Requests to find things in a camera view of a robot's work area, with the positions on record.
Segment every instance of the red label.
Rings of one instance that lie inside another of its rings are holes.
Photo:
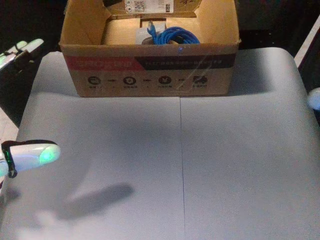
[[[144,71],[134,57],[65,56],[70,70],[77,71]]]

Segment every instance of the blue cable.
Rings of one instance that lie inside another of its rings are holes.
[[[147,31],[152,36],[155,45],[168,44],[171,40],[174,41],[178,37],[183,40],[183,44],[200,44],[198,38],[192,32],[178,26],[169,27],[157,35],[156,27],[150,21]]]

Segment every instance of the circular icon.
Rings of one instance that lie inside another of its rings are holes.
[[[131,7],[131,6],[127,6],[127,7],[125,8],[125,11],[126,11],[127,13],[131,13],[131,12],[132,12],[132,7]]]
[[[90,76],[88,78],[88,82],[92,85],[99,85],[101,83],[101,79],[97,76]]]
[[[134,85],[136,84],[137,80],[132,76],[127,76],[123,79],[123,82],[127,85]]]
[[[162,76],[159,78],[159,83],[161,84],[169,84],[171,83],[172,79],[171,77],[168,77],[168,76]]]

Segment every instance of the white table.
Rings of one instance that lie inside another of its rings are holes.
[[[80,98],[50,53],[17,140],[55,141],[61,158],[7,179],[0,239],[318,240],[306,98],[279,48],[240,51],[230,96],[198,98]]]

